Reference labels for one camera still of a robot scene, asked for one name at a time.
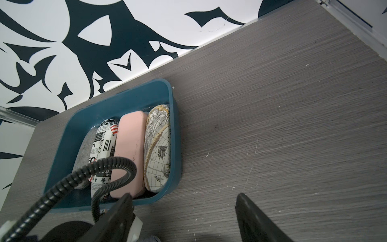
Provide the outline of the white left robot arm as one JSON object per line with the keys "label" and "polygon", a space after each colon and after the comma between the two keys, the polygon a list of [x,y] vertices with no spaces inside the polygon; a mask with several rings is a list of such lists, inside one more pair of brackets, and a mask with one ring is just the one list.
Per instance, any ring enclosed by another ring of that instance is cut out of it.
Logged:
{"label": "white left robot arm", "polygon": [[130,219],[113,222],[105,216],[92,225],[84,221],[62,223],[45,236],[25,236],[16,242],[159,242],[157,236],[141,238],[143,222],[132,216]]}

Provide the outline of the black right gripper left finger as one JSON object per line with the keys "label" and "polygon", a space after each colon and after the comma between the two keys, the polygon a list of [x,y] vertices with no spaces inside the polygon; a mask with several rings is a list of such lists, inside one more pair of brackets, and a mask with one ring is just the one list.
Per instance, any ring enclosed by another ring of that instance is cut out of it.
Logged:
{"label": "black right gripper left finger", "polygon": [[78,239],[79,242],[126,242],[135,220],[133,199],[123,195],[90,230]]}

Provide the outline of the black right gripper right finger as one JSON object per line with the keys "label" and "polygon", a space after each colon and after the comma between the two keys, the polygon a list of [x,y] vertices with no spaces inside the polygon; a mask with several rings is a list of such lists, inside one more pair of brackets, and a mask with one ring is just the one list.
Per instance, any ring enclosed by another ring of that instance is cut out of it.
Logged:
{"label": "black right gripper right finger", "polygon": [[292,241],[246,194],[238,194],[235,211],[243,242]]}

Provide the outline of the text print glasses case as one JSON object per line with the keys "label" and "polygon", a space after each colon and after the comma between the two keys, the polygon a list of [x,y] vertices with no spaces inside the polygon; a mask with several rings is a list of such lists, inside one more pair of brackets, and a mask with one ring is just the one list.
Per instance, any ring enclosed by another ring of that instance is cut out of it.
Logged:
{"label": "text print glasses case", "polygon": [[[104,120],[99,125],[92,144],[89,163],[114,156],[118,128],[119,122],[114,119]],[[91,197],[94,196],[98,189],[110,183],[111,173],[111,170],[106,170],[104,172],[97,173],[89,179],[91,182]]]}

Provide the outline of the map print glasses case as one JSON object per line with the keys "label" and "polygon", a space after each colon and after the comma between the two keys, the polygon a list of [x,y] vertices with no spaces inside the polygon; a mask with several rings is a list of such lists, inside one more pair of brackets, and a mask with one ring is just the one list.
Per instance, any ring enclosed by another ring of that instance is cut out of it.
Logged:
{"label": "map print glasses case", "polygon": [[144,144],[144,184],[152,193],[160,192],[170,175],[170,109],[161,104],[150,110]]}

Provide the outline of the pink glasses case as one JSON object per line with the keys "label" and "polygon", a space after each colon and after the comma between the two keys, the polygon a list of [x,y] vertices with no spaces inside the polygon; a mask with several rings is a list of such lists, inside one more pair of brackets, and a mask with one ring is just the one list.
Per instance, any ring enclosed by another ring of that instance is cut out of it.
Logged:
{"label": "pink glasses case", "polygon": [[119,121],[114,155],[133,161],[137,167],[137,172],[129,184],[110,192],[112,198],[119,199],[125,193],[129,193],[133,198],[136,198],[145,192],[144,144],[146,121],[147,114],[143,111],[126,114]]}

